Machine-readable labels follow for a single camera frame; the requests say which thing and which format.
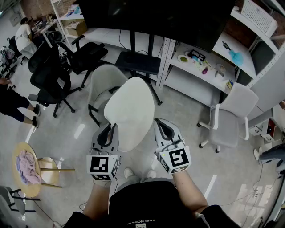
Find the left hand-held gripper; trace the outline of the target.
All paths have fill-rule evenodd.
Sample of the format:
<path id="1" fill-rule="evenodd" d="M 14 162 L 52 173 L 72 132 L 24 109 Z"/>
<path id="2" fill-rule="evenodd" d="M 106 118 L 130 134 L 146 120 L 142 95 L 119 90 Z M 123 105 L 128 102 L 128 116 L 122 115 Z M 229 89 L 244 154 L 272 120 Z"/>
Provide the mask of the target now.
<path id="1" fill-rule="evenodd" d="M 110 123 L 97 130 L 86 156 L 86 170 L 94 180 L 113 181 L 120 166 L 118 126 Z"/>

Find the white office chair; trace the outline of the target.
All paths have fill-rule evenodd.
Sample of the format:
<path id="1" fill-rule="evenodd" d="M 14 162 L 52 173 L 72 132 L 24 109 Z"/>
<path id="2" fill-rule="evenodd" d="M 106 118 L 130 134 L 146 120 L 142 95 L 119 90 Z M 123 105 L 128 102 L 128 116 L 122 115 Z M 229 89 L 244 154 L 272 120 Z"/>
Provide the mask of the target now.
<path id="1" fill-rule="evenodd" d="M 215 152 L 219 153 L 221 147 L 237 147 L 239 138 L 248 140 L 248 115 L 258 100 L 251 89 L 235 83 L 227 97 L 210 108 L 209 123 L 197 123 L 197 127 L 203 126 L 209 130 L 208 138 L 200 142 L 199 148 L 211 143 L 216 146 Z"/>

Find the black office chair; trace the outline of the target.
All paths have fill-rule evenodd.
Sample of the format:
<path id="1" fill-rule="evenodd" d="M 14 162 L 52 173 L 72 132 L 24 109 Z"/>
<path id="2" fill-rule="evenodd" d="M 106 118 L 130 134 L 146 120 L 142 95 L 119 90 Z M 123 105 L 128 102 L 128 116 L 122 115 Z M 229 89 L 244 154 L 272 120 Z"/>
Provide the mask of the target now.
<path id="1" fill-rule="evenodd" d="M 70 74 L 60 63 L 59 51 L 56 44 L 49 46 L 43 42 L 28 61 L 28 69 L 32 73 L 30 82 L 39 88 L 38 94 L 30 94 L 28 99 L 36 101 L 45 107 L 55 104 L 53 117 L 63 101 L 72 113 L 75 109 L 67 102 L 68 95 L 81 91 L 81 87 L 71 89 Z"/>
<path id="2" fill-rule="evenodd" d="M 66 51 L 66 57 L 69 61 L 69 65 L 72 71 L 79 75 L 83 71 L 87 70 L 85 77 L 81 83 L 81 88 L 85 87 L 85 81 L 89 74 L 97 67 L 104 64 L 101 59 L 108 53 L 105 49 L 105 45 L 100 43 L 99 45 L 94 42 L 88 42 L 80 48 L 79 41 L 84 38 L 84 35 L 80 35 L 76 38 L 72 44 L 76 45 L 76 52 L 71 51 L 65 44 L 58 42 L 57 44 Z"/>

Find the white wrist band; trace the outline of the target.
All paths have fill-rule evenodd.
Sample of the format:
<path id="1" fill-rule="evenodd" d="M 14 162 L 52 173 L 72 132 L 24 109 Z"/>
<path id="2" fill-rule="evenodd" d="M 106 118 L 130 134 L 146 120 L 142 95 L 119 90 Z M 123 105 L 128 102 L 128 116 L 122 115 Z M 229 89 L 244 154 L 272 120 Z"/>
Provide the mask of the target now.
<path id="1" fill-rule="evenodd" d="M 104 187 L 104 188 L 110 188 L 112 181 L 94 180 L 93 184 Z"/>

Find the person's grey jeans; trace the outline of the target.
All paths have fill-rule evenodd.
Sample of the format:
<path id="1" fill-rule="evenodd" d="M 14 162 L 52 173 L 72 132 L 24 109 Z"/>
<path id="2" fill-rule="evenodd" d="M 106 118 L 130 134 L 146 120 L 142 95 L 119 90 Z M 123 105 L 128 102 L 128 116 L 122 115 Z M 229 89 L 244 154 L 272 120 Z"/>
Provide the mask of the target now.
<path id="1" fill-rule="evenodd" d="M 123 183 L 121 186 L 119 186 L 116 190 L 116 192 L 119 192 L 120 190 L 122 190 L 123 188 L 132 185 L 132 184 L 138 184 L 138 183 L 146 183 L 146 182 L 153 182 L 153 181 L 166 181 L 166 182 L 170 182 L 175 186 L 175 182 L 173 179 L 167 179 L 167 178 L 146 178 L 146 179 L 141 179 L 138 176 L 134 175 L 134 176 L 130 176 L 126 179 L 126 182 Z"/>

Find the person's black t-shirt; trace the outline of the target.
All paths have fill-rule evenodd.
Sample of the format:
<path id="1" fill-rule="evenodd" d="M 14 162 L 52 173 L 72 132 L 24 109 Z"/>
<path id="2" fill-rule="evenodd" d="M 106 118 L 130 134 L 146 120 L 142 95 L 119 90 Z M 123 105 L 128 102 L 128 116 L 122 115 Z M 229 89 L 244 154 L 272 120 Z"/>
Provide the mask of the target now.
<path id="1" fill-rule="evenodd" d="M 240 228 L 219 205 L 194 217 L 175 186 L 153 181 L 124 187 L 110 198 L 108 215 L 97 221 L 74 212 L 65 228 Z"/>

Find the pink cloth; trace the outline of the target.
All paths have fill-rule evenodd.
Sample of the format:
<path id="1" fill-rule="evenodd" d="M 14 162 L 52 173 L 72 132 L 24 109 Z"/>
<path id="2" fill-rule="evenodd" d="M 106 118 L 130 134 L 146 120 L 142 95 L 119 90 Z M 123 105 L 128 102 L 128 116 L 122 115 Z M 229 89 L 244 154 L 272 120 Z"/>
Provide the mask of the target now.
<path id="1" fill-rule="evenodd" d="M 41 183 L 41 177 L 36 172 L 35 160 L 30 152 L 22 150 L 19 153 L 16 157 L 16 169 L 24 185 Z"/>

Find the white metal shelf unit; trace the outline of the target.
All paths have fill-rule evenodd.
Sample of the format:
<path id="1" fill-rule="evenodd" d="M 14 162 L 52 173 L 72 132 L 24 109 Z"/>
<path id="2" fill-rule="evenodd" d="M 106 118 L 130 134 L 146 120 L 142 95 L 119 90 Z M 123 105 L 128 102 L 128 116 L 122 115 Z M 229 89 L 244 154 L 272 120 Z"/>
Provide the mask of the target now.
<path id="1" fill-rule="evenodd" d="M 234 18 L 243 27 L 252 30 L 256 35 L 255 46 L 246 48 L 233 35 L 226 32 L 226 25 L 218 38 L 212 51 L 203 53 L 211 67 L 206 74 L 196 64 L 188 62 L 180 63 L 177 59 L 185 51 L 193 49 L 193 46 L 170 38 L 164 39 L 163 44 L 163 72 L 159 74 L 159 86 L 168 86 L 207 106 L 216 104 L 221 94 L 229 93 L 227 82 L 233 80 L 241 82 L 242 76 L 247 74 L 250 81 L 246 86 L 255 92 L 262 87 L 268 88 L 281 77 L 281 71 L 277 64 L 281 63 L 285 73 L 285 34 L 279 36 L 283 44 L 277 47 L 273 37 L 267 37 L 249 19 L 233 8 L 228 21 Z M 229 55 L 229 50 L 240 52 L 243 55 L 243 65 L 235 65 Z"/>

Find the round wooden table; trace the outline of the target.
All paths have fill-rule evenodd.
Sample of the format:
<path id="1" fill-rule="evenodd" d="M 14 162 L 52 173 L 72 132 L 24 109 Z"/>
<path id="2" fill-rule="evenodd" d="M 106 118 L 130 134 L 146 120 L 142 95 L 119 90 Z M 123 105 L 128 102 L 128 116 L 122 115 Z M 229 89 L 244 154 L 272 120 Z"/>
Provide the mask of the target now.
<path id="1" fill-rule="evenodd" d="M 40 176 L 40 183 L 37 184 L 29 184 L 29 185 L 25 185 L 20 177 L 19 172 L 16 169 L 16 157 L 20 154 L 20 152 L 22 150 L 26 150 L 27 152 L 30 152 L 33 155 L 33 158 L 35 160 L 35 171 L 36 173 Z M 15 183 L 17 185 L 17 187 L 19 189 L 21 189 L 22 193 L 25 194 L 27 197 L 35 197 L 37 196 L 40 191 L 41 191 L 41 171 L 40 171 L 40 167 L 39 167 L 39 163 L 37 160 L 37 156 L 34 153 L 32 147 L 25 142 L 21 142 L 19 144 L 16 145 L 13 154 L 12 154 L 12 170 L 13 170 L 13 177 L 15 180 Z"/>

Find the black screen stand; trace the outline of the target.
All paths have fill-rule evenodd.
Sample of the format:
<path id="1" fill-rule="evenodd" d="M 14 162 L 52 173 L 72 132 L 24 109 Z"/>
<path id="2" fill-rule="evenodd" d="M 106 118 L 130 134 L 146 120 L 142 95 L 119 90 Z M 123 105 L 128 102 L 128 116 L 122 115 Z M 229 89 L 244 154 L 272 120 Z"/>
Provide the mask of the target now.
<path id="1" fill-rule="evenodd" d="M 149 86 L 152 94 L 154 95 L 158 105 L 162 104 L 162 101 L 159 99 L 157 93 L 155 92 L 150 75 L 158 75 L 161 59 L 158 57 L 152 56 L 154 44 L 154 35 L 149 35 L 148 41 L 148 51 L 147 54 L 140 54 L 136 52 L 135 49 L 135 31 L 130 31 L 130 51 L 121 52 L 115 65 L 119 68 L 129 70 L 132 77 L 137 76 L 137 72 L 145 73 L 145 76 L 140 76 L 147 85 Z"/>

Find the black tray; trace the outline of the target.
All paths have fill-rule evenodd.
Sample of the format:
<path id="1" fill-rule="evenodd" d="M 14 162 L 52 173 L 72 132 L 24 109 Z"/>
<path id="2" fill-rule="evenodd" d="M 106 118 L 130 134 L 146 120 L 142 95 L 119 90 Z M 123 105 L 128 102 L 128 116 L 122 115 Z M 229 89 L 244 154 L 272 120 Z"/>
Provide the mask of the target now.
<path id="1" fill-rule="evenodd" d="M 186 55 L 187 55 L 189 58 L 195 59 L 196 61 L 200 61 L 200 62 L 203 62 L 203 61 L 205 61 L 205 59 L 206 59 L 206 57 L 205 57 L 203 54 L 197 52 L 197 51 L 194 50 L 194 49 L 192 49 L 192 50 L 191 50 L 190 52 L 188 52 Z"/>

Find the cardboard box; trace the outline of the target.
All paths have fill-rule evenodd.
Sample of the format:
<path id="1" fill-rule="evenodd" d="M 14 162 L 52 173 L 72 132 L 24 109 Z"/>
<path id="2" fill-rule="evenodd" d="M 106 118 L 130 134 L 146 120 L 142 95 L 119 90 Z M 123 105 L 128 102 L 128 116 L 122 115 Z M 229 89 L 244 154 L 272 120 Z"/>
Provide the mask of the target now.
<path id="1" fill-rule="evenodd" d="M 81 36 L 85 32 L 87 32 L 88 28 L 86 25 L 86 22 L 84 20 L 82 21 L 72 21 L 66 26 L 66 31 L 69 35 L 72 36 Z"/>

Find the large black screen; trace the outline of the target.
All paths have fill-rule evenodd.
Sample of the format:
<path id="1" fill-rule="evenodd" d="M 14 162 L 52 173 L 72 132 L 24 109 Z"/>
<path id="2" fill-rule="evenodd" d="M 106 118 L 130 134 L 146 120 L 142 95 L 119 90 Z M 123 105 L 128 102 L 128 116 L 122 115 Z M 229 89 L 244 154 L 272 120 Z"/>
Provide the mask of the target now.
<path id="1" fill-rule="evenodd" d="M 88 28 L 170 38 L 210 52 L 235 0 L 78 0 Z"/>

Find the white perforated basket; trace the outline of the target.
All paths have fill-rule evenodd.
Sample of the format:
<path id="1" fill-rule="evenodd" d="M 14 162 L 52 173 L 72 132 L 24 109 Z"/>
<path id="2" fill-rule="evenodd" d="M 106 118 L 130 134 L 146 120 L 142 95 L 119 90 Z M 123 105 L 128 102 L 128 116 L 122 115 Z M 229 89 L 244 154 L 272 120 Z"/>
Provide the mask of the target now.
<path id="1" fill-rule="evenodd" d="M 241 14 L 255 24 L 267 37 L 277 29 L 277 22 L 263 8 L 251 0 L 244 0 Z"/>

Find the grey chair with black frame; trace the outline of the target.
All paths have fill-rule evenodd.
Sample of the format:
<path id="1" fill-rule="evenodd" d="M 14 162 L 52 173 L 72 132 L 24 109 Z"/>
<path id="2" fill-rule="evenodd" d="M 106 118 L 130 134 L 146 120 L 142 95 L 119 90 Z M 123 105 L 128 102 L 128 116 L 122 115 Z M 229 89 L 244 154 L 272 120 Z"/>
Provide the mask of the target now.
<path id="1" fill-rule="evenodd" d="M 25 222 L 26 213 L 34 213 L 35 210 L 26 209 L 26 201 L 40 201 L 40 199 L 20 196 L 21 189 L 12 190 L 10 187 L 0 186 L 0 218 L 12 227 L 12 212 L 17 212 Z"/>

